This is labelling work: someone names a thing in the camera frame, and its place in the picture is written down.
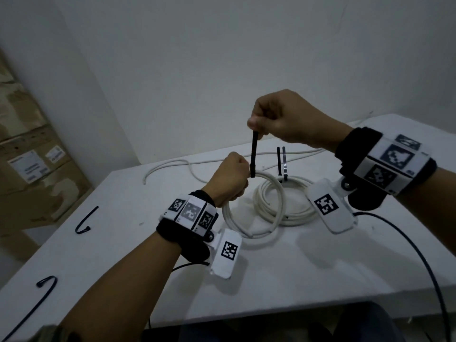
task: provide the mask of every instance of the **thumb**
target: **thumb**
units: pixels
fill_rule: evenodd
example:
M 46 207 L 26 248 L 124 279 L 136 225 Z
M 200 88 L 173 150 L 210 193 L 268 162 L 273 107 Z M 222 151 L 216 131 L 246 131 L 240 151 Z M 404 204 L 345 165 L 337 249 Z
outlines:
M 275 121 L 268 119 L 264 116 L 252 116 L 250 119 L 247 120 L 247 126 L 256 132 L 260 132 L 262 134 L 272 133 L 274 134 L 275 130 Z

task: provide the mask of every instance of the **human arm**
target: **human arm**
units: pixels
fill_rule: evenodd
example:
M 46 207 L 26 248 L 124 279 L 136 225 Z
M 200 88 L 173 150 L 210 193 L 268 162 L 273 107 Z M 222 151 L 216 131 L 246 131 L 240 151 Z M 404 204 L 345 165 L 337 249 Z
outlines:
M 290 90 L 258 98 L 247 125 L 260 136 L 271 133 L 289 143 L 304 143 L 331 152 L 353 130 Z M 456 201 L 455 173 L 438 168 L 424 183 L 396 198 L 456 255 L 456 213 L 452 207 Z
M 218 207 L 243 194 L 248 162 L 231 153 L 204 190 Z M 61 326 L 82 341 L 137 341 L 181 253 L 153 233 L 106 272 L 71 309 Z

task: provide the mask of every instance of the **box label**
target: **box label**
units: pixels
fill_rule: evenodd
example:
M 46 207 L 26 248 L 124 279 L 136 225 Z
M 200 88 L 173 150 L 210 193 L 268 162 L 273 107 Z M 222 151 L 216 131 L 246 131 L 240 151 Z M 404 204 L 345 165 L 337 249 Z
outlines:
M 65 151 L 63 151 L 58 145 L 54 146 L 46 154 L 46 157 L 48 157 L 49 161 L 51 161 L 52 164 L 58 162 L 63 156 L 65 156 Z
M 31 150 L 8 161 L 9 165 L 28 184 L 38 180 L 50 172 L 48 166 L 35 150 Z

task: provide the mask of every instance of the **white table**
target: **white table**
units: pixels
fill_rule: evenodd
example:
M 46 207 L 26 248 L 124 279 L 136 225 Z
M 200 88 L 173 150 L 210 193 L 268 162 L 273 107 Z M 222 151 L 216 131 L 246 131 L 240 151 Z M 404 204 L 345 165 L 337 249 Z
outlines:
M 440 166 L 456 171 L 456 135 L 393 114 L 371 118 L 364 124 L 380 131 L 402 131 L 432 148 Z M 280 140 L 268 139 L 259 142 L 258 151 L 275 151 L 282 145 Z M 301 144 L 287 144 L 286 148 L 308 149 Z M 248 154 L 250 150 L 248 143 L 186 158 L 201 161 L 224 158 L 230 151 Z M 257 157 L 257 169 L 274 163 L 276 155 Z M 143 185 L 142 176 L 154 165 L 112 172 L 4 286 L 0 291 L 0 338 L 43 296 L 50 282 L 41 289 L 35 283 L 49 275 L 58 277 L 56 288 L 14 339 L 30 337 L 44 324 L 58 324 L 104 272 L 154 231 L 159 214 L 177 195 L 202 187 L 186 166 L 155 172 Z M 198 165 L 195 172 L 210 178 L 218 165 Z M 324 152 L 289 162 L 289 174 L 335 180 L 339 167 L 333 154 Z M 234 215 L 254 227 L 265 225 L 251 204 L 260 181 L 251 179 L 245 196 L 231 204 Z M 77 224 L 95 206 L 100 208 L 84 224 L 92 230 L 77 235 Z M 412 238 L 443 287 L 448 309 L 456 310 L 456 258 L 392 197 L 387 197 L 376 212 Z M 224 224 L 219 213 L 215 230 Z M 178 264 L 185 262 L 181 257 Z M 243 246 L 229 281 L 211 276 L 202 265 L 175 271 L 151 322 L 153 326 L 166 326 L 372 298 L 392 316 L 439 312 L 428 273 L 395 230 L 361 216 L 355 230 L 332 235 L 316 219 L 302 227 L 281 228 L 280 237 L 266 247 Z

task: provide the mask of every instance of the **hand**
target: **hand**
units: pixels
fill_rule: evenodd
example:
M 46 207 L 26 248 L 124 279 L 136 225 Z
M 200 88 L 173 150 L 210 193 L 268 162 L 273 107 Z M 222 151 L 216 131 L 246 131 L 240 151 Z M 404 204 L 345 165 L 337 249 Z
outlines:
M 244 194 L 249 176 L 248 162 L 237 152 L 231 152 L 202 190 L 210 195 L 216 207 L 222 207 Z
M 258 98 L 247 126 L 259 132 L 259 139 L 271 133 L 287 143 L 303 143 L 331 152 L 352 130 L 290 90 Z

